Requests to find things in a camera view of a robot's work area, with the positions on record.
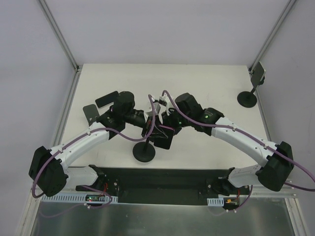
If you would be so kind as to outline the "black phone purple edge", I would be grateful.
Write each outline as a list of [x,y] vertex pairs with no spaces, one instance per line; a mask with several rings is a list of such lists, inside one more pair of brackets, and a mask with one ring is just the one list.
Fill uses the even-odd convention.
[[154,146],[162,149],[170,149],[175,134],[175,129],[165,125],[157,127],[158,135],[154,138]]

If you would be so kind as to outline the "black phone stand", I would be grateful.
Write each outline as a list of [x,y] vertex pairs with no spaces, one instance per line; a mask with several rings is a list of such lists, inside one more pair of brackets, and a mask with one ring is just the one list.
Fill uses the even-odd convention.
[[253,87],[251,91],[243,91],[238,94],[237,101],[238,103],[245,108],[252,108],[257,104],[257,97],[254,95],[256,89],[264,83],[265,76],[258,81],[257,79],[253,80]]
[[149,137],[145,141],[138,142],[132,149],[133,157],[142,163],[148,163],[152,161],[156,155],[156,150],[152,143],[155,138]]

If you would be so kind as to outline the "dark grey phone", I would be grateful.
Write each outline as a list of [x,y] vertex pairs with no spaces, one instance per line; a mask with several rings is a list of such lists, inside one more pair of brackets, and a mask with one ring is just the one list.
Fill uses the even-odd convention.
[[95,104],[84,106],[83,112],[89,126],[91,126],[92,123],[96,122],[97,118],[99,117],[99,112]]

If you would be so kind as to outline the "black phone silver edge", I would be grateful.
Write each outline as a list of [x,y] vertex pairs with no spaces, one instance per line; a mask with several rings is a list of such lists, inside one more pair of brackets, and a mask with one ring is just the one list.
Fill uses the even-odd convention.
[[262,81],[265,78],[266,70],[264,66],[259,61],[252,70],[251,83],[254,87],[261,85]]

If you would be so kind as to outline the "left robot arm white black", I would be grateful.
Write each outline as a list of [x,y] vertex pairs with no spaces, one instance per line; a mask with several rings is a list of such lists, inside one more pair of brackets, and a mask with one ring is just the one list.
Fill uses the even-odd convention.
[[150,137],[155,127],[158,110],[156,99],[149,95],[149,110],[134,109],[133,93],[119,93],[113,106],[98,117],[87,130],[69,141],[50,149],[44,146],[35,150],[29,176],[33,180],[34,198],[52,197],[65,188],[102,191],[105,174],[95,165],[72,167],[71,164],[92,148],[119,135],[132,142]]

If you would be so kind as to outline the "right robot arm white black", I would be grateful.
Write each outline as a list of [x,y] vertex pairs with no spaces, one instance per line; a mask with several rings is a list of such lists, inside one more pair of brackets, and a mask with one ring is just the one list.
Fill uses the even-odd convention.
[[164,91],[159,103],[166,107],[163,123],[175,128],[193,127],[196,131],[218,138],[242,151],[256,164],[244,168],[230,168],[227,175],[212,184],[212,190],[228,196],[246,185],[262,185],[279,192],[294,168],[291,145],[276,144],[249,134],[235,125],[223,113],[203,109],[194,96],[184,93],[172,99]]

